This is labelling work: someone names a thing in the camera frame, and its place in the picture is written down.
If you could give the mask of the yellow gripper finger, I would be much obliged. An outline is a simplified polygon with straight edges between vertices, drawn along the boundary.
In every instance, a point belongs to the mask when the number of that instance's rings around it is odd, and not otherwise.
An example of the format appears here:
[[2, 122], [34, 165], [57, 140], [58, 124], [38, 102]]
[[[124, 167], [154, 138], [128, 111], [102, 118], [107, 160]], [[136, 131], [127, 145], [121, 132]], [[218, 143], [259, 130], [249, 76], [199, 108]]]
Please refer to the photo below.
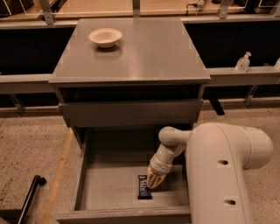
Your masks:
[[147, 168], [147, 186], [154, 189], [157, 186], [157, 175], [150, 166]]
[[154, 187], [159, 186], [165, 180], [165, 177], [166, 177], [165, 174], [163, 175], [156, 174], [154, 179]]

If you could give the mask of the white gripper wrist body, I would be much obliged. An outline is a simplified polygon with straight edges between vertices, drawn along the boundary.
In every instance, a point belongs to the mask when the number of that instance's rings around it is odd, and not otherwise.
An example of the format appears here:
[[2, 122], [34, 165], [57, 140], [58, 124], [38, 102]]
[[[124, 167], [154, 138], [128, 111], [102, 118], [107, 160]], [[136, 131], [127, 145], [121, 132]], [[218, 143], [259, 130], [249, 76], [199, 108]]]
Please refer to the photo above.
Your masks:
[[185, 148], [182, 145], [171, 147], [161, 143], [150, 160], [150, 171], [155, 175], [166, 175], [172, 168], [174, 158], [179, 156]]

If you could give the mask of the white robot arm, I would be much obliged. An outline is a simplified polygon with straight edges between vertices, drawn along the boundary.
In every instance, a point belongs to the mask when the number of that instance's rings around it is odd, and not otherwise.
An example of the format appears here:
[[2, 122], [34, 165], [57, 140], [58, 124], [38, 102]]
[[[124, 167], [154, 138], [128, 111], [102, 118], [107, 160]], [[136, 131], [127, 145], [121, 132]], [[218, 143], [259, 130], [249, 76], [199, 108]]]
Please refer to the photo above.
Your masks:
[[192, 130], [164, 127], [147, 169], [147, 186], [159, 186], [172, 161], [185, 155], [192, 224], [255, 224], [243, 172], [273, 157], [274, 145], [260, 129], [207, 122]]

